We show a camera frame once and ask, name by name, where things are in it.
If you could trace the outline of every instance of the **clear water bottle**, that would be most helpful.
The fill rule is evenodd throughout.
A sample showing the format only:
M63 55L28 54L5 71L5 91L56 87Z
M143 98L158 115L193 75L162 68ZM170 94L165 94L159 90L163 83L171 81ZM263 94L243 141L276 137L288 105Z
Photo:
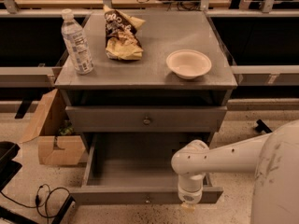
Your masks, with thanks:
M64 19L62 35L68 54L75 70L79 74L87 74L93 70L93 61L86 35L81 25L74 19L71 9L64 9L62 15Z

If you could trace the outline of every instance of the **white bowl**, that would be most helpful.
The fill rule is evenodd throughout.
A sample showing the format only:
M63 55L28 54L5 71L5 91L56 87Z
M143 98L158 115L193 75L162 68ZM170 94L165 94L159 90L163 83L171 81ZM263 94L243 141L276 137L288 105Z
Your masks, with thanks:
M184 79L203 76L212 67L209 58L196 50L181 49L172 52L166 59L170 70Z

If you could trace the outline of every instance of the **gray countertop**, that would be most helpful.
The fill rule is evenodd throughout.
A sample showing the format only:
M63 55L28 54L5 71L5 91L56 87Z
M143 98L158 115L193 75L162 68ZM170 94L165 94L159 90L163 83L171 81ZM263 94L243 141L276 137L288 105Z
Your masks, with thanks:
M206 16L200 11L124 10L145 20L136 36L144 50L140 61L110 60L105 52L103 10L94 11L85 25L94 69L78 75L67 59L56 80L60 89L182 89L230 90L236 81ZM184 80L166 65L167 56L178 49L195 49L212 62L206 75Z

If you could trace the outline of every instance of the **open cardboard box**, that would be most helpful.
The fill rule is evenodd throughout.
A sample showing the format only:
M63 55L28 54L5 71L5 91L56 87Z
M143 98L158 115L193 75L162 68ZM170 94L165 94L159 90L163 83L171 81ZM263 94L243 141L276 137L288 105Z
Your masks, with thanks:
M67 119L65 103L57 89L43 95L20 142L37 138L40 164L77 165L85 152L79 135L56 136Z

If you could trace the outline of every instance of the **concrete floor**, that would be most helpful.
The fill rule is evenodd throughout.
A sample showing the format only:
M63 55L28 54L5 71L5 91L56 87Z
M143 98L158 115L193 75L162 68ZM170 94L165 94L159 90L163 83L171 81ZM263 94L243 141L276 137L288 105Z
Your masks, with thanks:
M298 104L294 106L267 104L235 105L230 110L220 131L214 136L211 147L220 147L240 140L260 135L254 130L256 120L262 119L272 130L291 120L299 119ZM0 113L0 137L18 143L29 123L32 113L23 119L14 119L14 113ZM36 139L19 144L21 150L15 161L22 164L21 170L4 188L3 192L12 199L27 205L35 205L38 187L48 184L51 189L80 187L85 163L74 167L53 167L38 163ZM71 205L64 216L63 224L77 223L201 223L201 224L249 224L253 174L210 174L213 186L223 187L224 193L216 204L198 204L194 212L187 212L177 204L158 205ZM45 196L46 188L40 191ZM64 202L66 192L59 190L49 202L49 212L54 215ZM11 211L32 219L37 223L47 223L36 209L25 208L0 195L0 205Z

